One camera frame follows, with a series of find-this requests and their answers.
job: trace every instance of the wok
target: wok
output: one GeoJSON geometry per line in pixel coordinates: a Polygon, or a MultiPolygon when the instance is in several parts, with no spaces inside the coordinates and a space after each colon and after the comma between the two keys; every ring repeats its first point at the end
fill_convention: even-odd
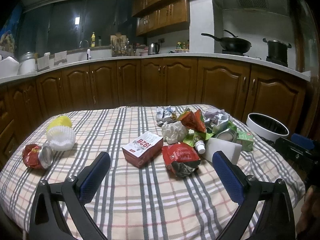
{"type": "Polygon", "coordinates": [[[249,41],[238,38],[238,36],[235,36],[230,31],[227,31],[227,30],[224,30],[224,31],[227,33],[230,33],[233,37],[218,38],[218,37],[215,37],[215,36],[208,34],[208,33],[201,33],[201,35],[208,36],[208,37],[215,39],[216,41],[219,41],[221,47],[226,51],[238,52],[238,53],[242,53],[242,54],[249,51],[249,49],[252,46],[249,41]]]}

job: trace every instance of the plaid tablecloth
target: plaid tablecloth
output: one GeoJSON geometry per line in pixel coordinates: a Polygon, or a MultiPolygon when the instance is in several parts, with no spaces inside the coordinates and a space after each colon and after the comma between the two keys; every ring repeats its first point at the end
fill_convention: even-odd
{"type": "MultiPolygon", "coordinates": [[[[178,106],[177,112],[182,113],[184,108],[178,106]]],[[[190,108],[207,110],[211,106],[190,108]]],[[[77,111],[67,116],[76,131],[76,144],[70,151],[57,152],[49,170],[26,168],[21,153],[26,144],[42,145],[46,141],[45,130],[54,117],[25,140],[0,173],[0,204],[22,229],[29,229],[31,205],[41,179],[62,182],[90,165],[101,151],[110,154],[111,168],[85,207],[108,239],[215,239],[235,212],[238,205],[230,200],[206,160],[184,179],[166,170],[161,154],[143,169],[127,163],[122,146],[147,130],[161,135],[161,128],[156,126],[156,107],[77,111]]],[[[241,122],[234,123],[248,131],[241,122]]],[[[259,180],[283,178],[294,207],[304,194],[303,182],[273,148],[258,136],[254,138],[254,150],[242,151],[238,166],[259,180]]],[[[260,202],[244,237],[252,233],[262,205],[260,202]]],[[[72,234],[81,239],[65,204],[61,207],[72,234]]]]}

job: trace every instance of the dish towel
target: dish towel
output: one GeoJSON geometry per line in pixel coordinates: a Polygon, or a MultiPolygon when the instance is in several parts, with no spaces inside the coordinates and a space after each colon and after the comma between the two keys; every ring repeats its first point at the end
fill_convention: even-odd
{"type": "Polygon", "coordinates": [[[54,63],[60,61],[66,61],[67,60],[67,51],[62,51],[54,54],[54,63]]]}
{"type": "Polygon", "coordinates": [[[38,58],[38,70],[49,67],[49,55],[44,55],[43,57],[38,58]]]}

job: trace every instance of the gas burner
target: gas burner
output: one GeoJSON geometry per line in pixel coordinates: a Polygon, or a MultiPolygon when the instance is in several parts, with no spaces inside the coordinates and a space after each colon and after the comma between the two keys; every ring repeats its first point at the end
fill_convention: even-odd
{"type": "Polygon", "coordinates": [[[281,66],[284,66],[284,67],[288,67],[288,63],[283,62],[281,60],[278,60],[276,58],[272,58],[272,57],[267,56],[267,61],[275,63],[275,64],[278,64],[278,65],[281,65],[281,66]]]}
{"type": "Polygon", "coordinates": [[[249,57],[248,55],[242,54],[240,52],[232,52],[227,50],[222,50],[222,54],[229,54],[229,55],[236,55],[236,56],[242,56],[242,57],[249,57]]]}

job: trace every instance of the green box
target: green box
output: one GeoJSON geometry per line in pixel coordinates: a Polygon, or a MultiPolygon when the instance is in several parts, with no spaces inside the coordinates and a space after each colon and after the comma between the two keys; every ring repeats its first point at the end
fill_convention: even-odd
{"type": "Polygon", "coordinates": [[[250,132],[237,131],[236,143],[241,144],[242,151],[250,152],[253,149],[253,135],[250,132]]]}

